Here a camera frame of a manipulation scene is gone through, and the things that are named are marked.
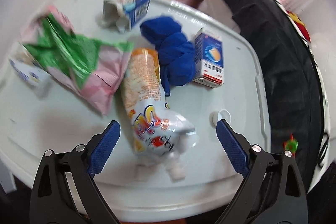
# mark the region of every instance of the milk carton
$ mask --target milk carton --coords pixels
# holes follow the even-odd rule
[[[129,31],[146,14],[151,0],[104,0],[100,25],[116,26],[120,33]]]
[[[194,82],[217,88],[224,83],[224,58],[221,38],[202,28],[194,38]]]

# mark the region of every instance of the blue cloth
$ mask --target blue cloth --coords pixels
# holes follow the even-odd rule
[[[140,25],[142,36],[155,45],[160,63],[161,84],[166,96],[169,85],[185,85],[195,75],[194,44],[181,32],[181,25],[171,17],[146,20]]]

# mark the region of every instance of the crumpled plastic wrapper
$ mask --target crumpled plastic wrapper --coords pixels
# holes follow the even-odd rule
[[[179,157],[195,145],[196,130],[186,118],[167,108],[155,50],[138,48],[132,53],[121,91],[140,164],[164,164],[172,181],[184,179]]]
[[[131,42],[103,42],[74,32],[50,6],[21,34],[21,43],[46,72],[108,114],[132,53]]]

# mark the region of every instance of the orange and white wrapper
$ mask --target orange and white wrapper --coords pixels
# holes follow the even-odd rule
[[[133,51],[122,83],[122,98],[134,129],[134,151],[142,163],[164,163],[173,181],[183,179],[179,155],[193,146],[186,140],[196,131],[186,118],[166,108],[155,50]]]

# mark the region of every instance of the white plastic tray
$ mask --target white plastic tray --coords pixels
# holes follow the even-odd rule
[[[124,35],[100,28],[97,19],[103,0],[53,0],[52,3],[68,16],[76,32],[106,41],[133,41],[136,47],[152,47],[140,36],[139,24]],[[103,117],[57,82],[47,98],[38,100],[8,64],[1,69],[0,134],[6,134],[11,145],[20,150],[21,158],[27,155],[34,162],[32,167],[21,166],[23,172],[32,174],[32,179],[45,150],[70,151],[101,133],[111,120],[120,123],[120,139],[103,172],[95,176],[95,182],[112,210],[124,221],[175,219],[210,210],[232,198],[241,178],[216,137],[211,122],[211,114],[216,110],[227,109],[232,117],[231,127],[237,133],[242,133],[251,144],[270,150],[263,77],[252,47],[243,37],[197,10],[174,0],[151,0],[145,19],[162,14],[179,22],[189,39],[206,26],[223,40],[224,85],[211,89],[189,83],[173,87],[167,98],[170,108],[190,120],[199,135],[199,143],[182,156],[187,173],[183,181],[172,183],[161,167],[137,168],[131,145],[132,129],[119,92],[113,99],[110,114]],[[1,157],[11,157],[11,152],[6,152],[1,144],[0,150]],[[17,155],[16,164],[20,165]],[[217,190],[211,194],[211,189],[219,185],[229,185],[226,193]]]

